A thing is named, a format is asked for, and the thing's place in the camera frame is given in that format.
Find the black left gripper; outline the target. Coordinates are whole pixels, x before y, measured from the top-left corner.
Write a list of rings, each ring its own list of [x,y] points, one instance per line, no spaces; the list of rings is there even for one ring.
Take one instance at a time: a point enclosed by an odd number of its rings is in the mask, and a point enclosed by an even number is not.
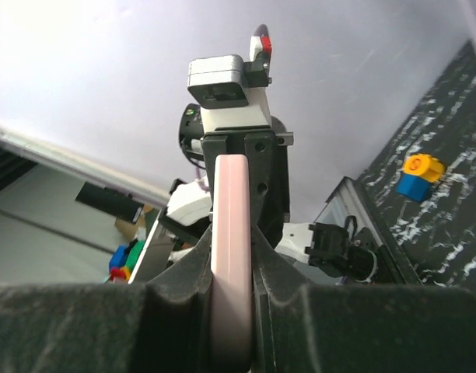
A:
[[[247,157],[251,222],[275,248],[282,239],[289,208],[288,152],[272,130],[216,131],[202,139],[210,190],[214,190],[215,160],[219,155]]]

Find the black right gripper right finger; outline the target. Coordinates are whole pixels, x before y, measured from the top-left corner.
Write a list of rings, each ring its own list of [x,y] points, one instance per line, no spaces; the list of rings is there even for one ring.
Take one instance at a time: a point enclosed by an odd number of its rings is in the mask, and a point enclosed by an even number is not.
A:
[[[460,288],[322,286],[252,231],[255,372],[476,372],[476,297]]]

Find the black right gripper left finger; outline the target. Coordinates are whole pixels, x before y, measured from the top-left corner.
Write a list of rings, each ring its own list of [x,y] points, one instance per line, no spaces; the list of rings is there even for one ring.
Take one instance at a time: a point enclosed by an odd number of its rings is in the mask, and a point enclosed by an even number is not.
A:
[[[207,372],[211,238],[147,283],[0,286],[0,372]]]

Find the pink phone case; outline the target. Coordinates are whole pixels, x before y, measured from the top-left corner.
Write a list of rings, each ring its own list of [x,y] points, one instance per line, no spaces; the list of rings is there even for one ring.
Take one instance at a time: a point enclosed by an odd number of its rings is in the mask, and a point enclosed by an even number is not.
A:
[[[215,162],[212,219],[210,354],[217,372],[251,365],[253,300],[248,161],[220,155]]]

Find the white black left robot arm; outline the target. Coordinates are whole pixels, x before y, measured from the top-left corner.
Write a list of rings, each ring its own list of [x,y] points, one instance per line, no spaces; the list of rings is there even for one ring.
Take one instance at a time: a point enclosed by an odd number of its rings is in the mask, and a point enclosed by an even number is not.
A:
[[[378,372],[375,290],[309,282],[257,226],[250,158],[208,167],[213,220],[152,281],[0,287],[0,372]]]

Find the yellow and blue toy block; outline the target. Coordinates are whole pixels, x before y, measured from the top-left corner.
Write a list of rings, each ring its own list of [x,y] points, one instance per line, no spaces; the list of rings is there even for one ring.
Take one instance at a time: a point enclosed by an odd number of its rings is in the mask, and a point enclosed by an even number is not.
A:
[[[445,171],[445,165],[429,154],[411,155],[404,162],[397,192],[414,202],[422,203],[429,198],[432,187]]]

